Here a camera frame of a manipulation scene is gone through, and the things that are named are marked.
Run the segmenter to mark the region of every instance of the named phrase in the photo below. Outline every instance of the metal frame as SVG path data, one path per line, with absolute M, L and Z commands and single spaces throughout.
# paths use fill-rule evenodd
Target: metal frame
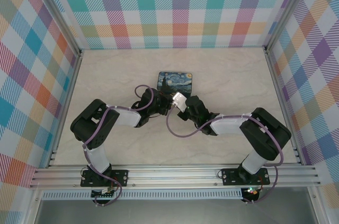
M 78 46 L 72 32 L 70 31 L 55 1 L 43 0 L 43 2 L 45 3 L 46 8 L 51 13 L 51 16 L 54 18 L 55 22 L 58 24 L 62 34 L 65 36 L 73 52 L 80 56 L 81 48 Z
M 292 142 L 293 148 L 298 152 L 298 157 L 299 157 L 300 163 L 305 165 L 306 160 L 305 160 L 303 154 L 302 153 L 299 154 L 301 152 L 301 146 L 300 146 L 300 143 L 298 142 L 298 140 L 296 139 L 296 132 L 295 132 L 294 127 L 291 124 L 291 120 L 290 120 L 288 112 L 287 112 L 287 108 L 286 108 L 287 104 L 286 104 L 285 98 L 283 97 L 283 94 L 281 92 L 281 88 L 279 87 L 278 76 L 277 76 L 275 70 L 273 69 L 273 62 L 272 62 L 271 57 L 268 54 L 265 47 L 263 48 L 263 50 L 264 50 L 267 65 L 268 65 L 270 73 L 271 73 L 275 92 L 276 92 L 276 95 L 278 97 L 278 101 L 279 101 L 279 104 L 280 104 L 280 107 L 281 107 L 281 110 L 282 110 L 282 114 L 283 114 L 284 120 L 286 122 L 286 126 L 291 131 L 291 134 L 292 134 L 291 142 Z M 311 202 L 312 202 L 312 205 L 313 205 L 313 209 L 315 211 L 318 222 L 321 223 L 321 224 L 330 224 L 330 221 L 329 221 L 328 216 L 327 216 L 326 211 L 325 211 L 325 207 L 324 207 L 324 205 L 321 201 L 321 198 L 320 198 L 319 188 L 314 187 L 314 186 L 308 186 L 307 189 L 308 189 L 308 193 L 310 195 Z
M 27 209 L 27 213 L 26 213 L 24 219 L 22 219 L 22 222 L 21 222 L 22 224 L 35 223 L 35 220 L 37 219 L 42 195 L 43 195 L 43 191 L 40 191 L 40 190 L 34 191 L 32 197 L 31 197 L 29 207 Z
M 275 45 L 277 40 L 279 39 L 283 29 L 285 28 L 288 20 L 290 19 L 291 15 L 294 13 L 296 7 L 298 6 L 300 0 L 289 0 L 288 4 L 277 23 L 270 40 L 267 43 L 266 50 L 270 53 L 272 47 Z
M 51 165 L 49 168 L 37 169 L 31 189 L 33 190 L 67 190 L 80 187 L 81 170 L 86 165 Z M 238 165 L 118 165 L 113 169 L 127 169 L 127 189 L 220 189 L 245 188 L 247 186 L 223 186 L 217 174 L 222 168 L 237 168 Z M 275 179 L 275 170 L 268 168 L 269 176 Z M 300 164 L 283 164 L 278 167 L 277 187 L 319 186 L 320 179 L 315 167 Z
M 67 116 L 67 113 L 68 113 L 70 101 L 72 99 L 73 91 L 74 91 L 74 88 L 75 88 L 75 83 L 76 83 L 76 80 L 78 78 L 78 74 L 79 74 L 79 71 L 80 71 L 80 66 L 81 66 L 82 60 L 83 60 L 82 56 L 77 57 L 76 60 L 75 60 L 74 72 L 73 72 L 73 76 L 72 76 L 72 79 L 71 79 L 70 84 L 69 84 L 69 89 L 68 89 L 67 96 L 66 96 L 66 99 L 65 99 L 65 105 L 64 105 L 64 108 L 61 111 L 60 120 L 59 120 L 58 128 L 57 128 L 57 131 L 56 131 L 56 134 L 55 134 L 55 137 L 54 137 L 54 141 L 52 142 L 52 147 L 49 149 L 49 152 L 48 152 L 49 158 L 46 159 L 46 162 L 44 163 L 44 166 L 46 168 L 49 166 L 50 161 L 55 159 L 55 154 L 57 152 L 59 142 L 60 142 L 60 139 L 61 139 L 61 134 L 62 134 L 63 129 L 64 129 L 66 116 Z
M 65 10 L 65 14 L 67 15 L 72 26 L 74 27 L 74 30 L 76 31 L 76 33 L 78 35 L 79 44 L 82 45 L 83 49 L 90 49 L 88 42 L 87 42 L 87 40 L 84 36 L 84 33 L 81 30 L 81 27 L 80 27 L 78 21 L 76 20 L 75 15 L 74 15 L 69 3 L 67 2 L 67 0 L 59 0 L 59 1 L 60 1 L 61 5 L 63 6 L 64 10 Z

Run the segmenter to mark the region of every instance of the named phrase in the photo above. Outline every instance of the colorful checkered backdrop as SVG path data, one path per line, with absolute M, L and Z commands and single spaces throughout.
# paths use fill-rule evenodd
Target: colorful checkered backdrop
M 27 207 L 22 200 L 47 158 L 74 63 L 42 0 L 0 0 L 0 223 L 18 223 Z
M 271 38 L 271 36 L 272 36 L 272 33 L 273 33 L 274 30 L 275 30 L 276 25 L 278 24 L 278 22 L 280 21 L 282 15 L 283 15 L 284 12 L 285 12 L 286 6 L 287 6 L 287 4 L 288 4 L 289 1 L 290 1 L 290 0 L 284 0 L 283 3 L 281 4 L 279 11 L 278 11 L 278 13 L 276 14 L 276 16 L 275 16 L 275 18 L 274 18 L 273 24 L 271 25 L 271 28 L 270 28 L 270 30 L 269 30 L 269 33 L 268 33 L 267 36 L 266 36 L 266 39 L 265 39 L 265 41 L 264 41 L 264 43 L 263 43 L 263 46 L 267 46 L 267 44 L 268 44 L 268 42 L 269 42 L 269 40 L 270 40 L 270 38 Z
M 262 46 L 283 0 L 56 3 L 81 47 L 105 49 Z
M 301 0 L 272 60 L 307 164 L 339 223 L 339 0 Z

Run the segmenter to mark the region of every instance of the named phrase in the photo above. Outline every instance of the marble floor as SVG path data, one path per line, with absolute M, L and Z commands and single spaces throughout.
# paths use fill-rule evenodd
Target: marble floor
M 138 100 L 134 88 L 140 84 L 156 88 L 160 71 L 192 73 L 192 95 L 211 112 L 242 114 L 261 106 L 284 122 L 261 48 L 85 51 L 54 163 L 86 164 L 81 143 L 69 127 L 95 98 L 131 106 Z M 175 114 L 169 123 L 181 135 L 195 130 L 192 122 Z M 163 116 L 138 129 L 115 126 L 105 142 L 112 164 L 237 164 L 251 150 L 242 135 L 213 137 L 199 132 L 177 138 L 168 132 Z M 296 162 L 290 142 L 283 152 L 285 163 Z

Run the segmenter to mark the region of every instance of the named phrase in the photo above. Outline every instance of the wire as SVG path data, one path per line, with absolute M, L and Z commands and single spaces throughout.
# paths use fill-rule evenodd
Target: wire
M 217 177 L 218 177 L 219 179 L 222 179 L 222 177 L 220 177 L 220 175 L 219 175 L 220 172 L 221 172 L 221 170 L 219 170 L 219 172 L 217 173 Z
M 140 88 L 140 87 L 147 87 L 147 88 L 150 90 L 150 93 L 151 93 L 150 101 L 148 102 L 148 104 L 147 104 L 146 106 L 143 106 L 143 107 L 141 107 L 141 108 L 139 108 L 139 109 L 130 109 L 130 108 L 128 108 L 128 107 L 123 107 L 123 106 L 110 106 L 110 107 L 108 107 L 108 108 L 105 110 L 105 112 L 103 113 L 103 115 L 102 115 L 102 117 L 101 117 L 101 119 L 100 119 L 100 122 L 99 122 L 99 124 L 98 124 L 96 130 L 94 131 L 94 133 L 90 136 L 90 138 L 89 138 L 86 142 L 83 143 L 83 149 L 84 149 L 85 158 L 86 158 L 86 160 L 87 160 L 87 162 L 88 162 L 90 168 L 91 168 L 94 172 L 96 172 L 98 175 L 100 175 L 100 176 L 106 178 L 107 180 L 110 180 L 110 181 L 113 182 L 113 183 L 116 183 L 117 186 L 120 188 L 119 194 L 118 194 L 114 199 L 112 199 L 112 200 L 110 200 L 109 202 L 107 202 L 106 204 L 99 204 L 99 203 L 97 202 L 97 200 L 96 200 L 98 196 L 96 196 L 96 197 L 94 198 L 94 202 L 95 202 L 95 204 L 96 204 L 97 206 L 99 205 L 99 206 L 105 207 L 105 206 L 107 206 L 107 205 L 110 205 L 110 204 L 114 203 L 114 202 L 121 196 L 121 193 L 122 193 L 122 186 L 121 186 L 121 184 L 120 184 L 117 180 L 112 179 L 112 178 L 110 178 L 110 177 L 108 177 L 108 176 L 106 176 L 106 175 L 100 173 L 100 172 L 92 165 L 92 163 L 91 163 L 91 161 L 90 161 L 90 158 L 89 158 L 89 156 L 88 156 L 88 153 L 87 153 L 87 145 L 88 145 L 88 144 L 93 140 L 93 138 L 97 135 L 97 133 L 98 133 L 99 130 L 101 129 L 101 126 L 102 126 L 102 124 L 103 124 L 103 122 L 104 122 L 104 120 L 105 120 L 105 117 L 106 117 L 107 113 L 108 113 L 111 109 L 124 109 L 124 110 L 129 110 L 129 111 L 141 111 L 141 110 L 144 110 L 144 109 L 148 108 L 148 107 L 152 104 L 153 99 L 154 99 L 154 93 L 153 93 L 152 88 L 149 87 L 148 85 L 138 85 L 138 86 L 134 89 L 134 93 L 135 93 L 138 97 L 140 97 L 140 96 L 137 94 L 137 89 Z
M 258 199 L 257 201 L 250 201 L 246 198 L 243 198 L 243 200 L 245 200 L 246 202 L 252 203 L 252 205 L 254 205 L 258 210 L 260 210 L 263 214 L 265 214 L 268 218 L 270 218 L 271 220 L 273 220 L 274 223 L 279 224 L 279 222 L 277 222 L 276 220 L 274 220 L 268 213 L 266 213 L 261 207 L 257 206 L 257 203 L 262 202 L 263 200 L 265 200 L 274 190 L 276 184 L 278 183 L 278 168 L 277 166 L 273 166 L 275 168 L 275 180 L 274 183 L 272 185 L 272 187 L 269 189 L 269 191 L 260 199 Z
M 234 119 L 234 118 L 246 118 L 246 119 L 249 119 L 253 122 L 255 122 L 257 125 L 259 125 L 266 133 L 267 135 L 272 139 L 274 145 L 276 146 L 276 148 L 278 149 L 278 152 L 279 152 L 279 155 L 280 155 L 280 161 L 279 163 L 277 164 L 266 164 L 265 166 L 266 167 L 272 167 L 272 166 L 280 166 L 283 161 L 284 161 L 284 156 L 283 156 L 283 153 L 282 153 L 282 150 L 281 150 L 281 147 L 279 145 L 279 143 L 277 142 L 277 140 L 275 139 L 275 137 L 271 134 L 271 132 L 261 123 L 259 122 L 257 119 L 254 119 L 253 117 L 249 116 L 249 115 L 223 115 L 221 117 L 217 117 L 217 118 L 214 118 L 212 120 L 209 120 L 207 122 L 205 122 L 202 126 L 200 126 L 198 129 L 196 129 L 194 132 L 188 134 L 188 135 L 178 135 L 176 134 L 171 128 L 170 128 L 170 125 L 168 124 L 168 118 L 170 117 L 172 111 L 175 109 L 176 106 L 173 106 L 167 116 L 166 116 L 166 126 L 168 128 L 168 130 L 170 131 L 171 134 L 173 134 L 174 136 L 178 137 L 178 138 L 188 138 L 196 133 L 198 133 L 203 127 L 205 127 L 206 125 L 212 123 L 212 122 L 215 122 L 215 121 L 219 121 L 219 120 L 223 120 L 223 119 Z
M 85 168 L 88 170 L 87 167 L 83 167 L 83 168 L 80 170 L 80 175 L 81 175 L 81 177 L 83 177 L 83 178 L 85 178 L 85 177 L 83 176 L 83 170 L 84 170 Z
M 261 182 L 260 190 L 262 191 L 263 190 L 263 186 L 264 186 L 264 182 L 263 182 L 263 179 L 261 178 L 261 176 L 259 176 L 259 180 Z
M 117 186 L 117 188 L 116 188 L 116 189 L 114 189 L 114 183 L 113 183 L 113 181 L 111 181 L 111 188 L 112 188 L 112 191 L 114 191 L 114 192 L 115 192 L 115 191 L 117 191 L 117 190 L 118 190 L 118 188 L 119 188 L 119 187 Z
M 161 114 L 159 114 L 159 115 L 155 115 L 154 117 L 150 117 L 150 118 L 156 118 L 156 117 L 159 117 Z

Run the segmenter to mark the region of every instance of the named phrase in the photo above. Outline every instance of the small painting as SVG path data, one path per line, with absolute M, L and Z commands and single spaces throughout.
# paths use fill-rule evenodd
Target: small painting
M 192 74 L 162 71 L 159 73 L 157 89 L 166 94 L 180 92 L 189 97 L 192 93 Z

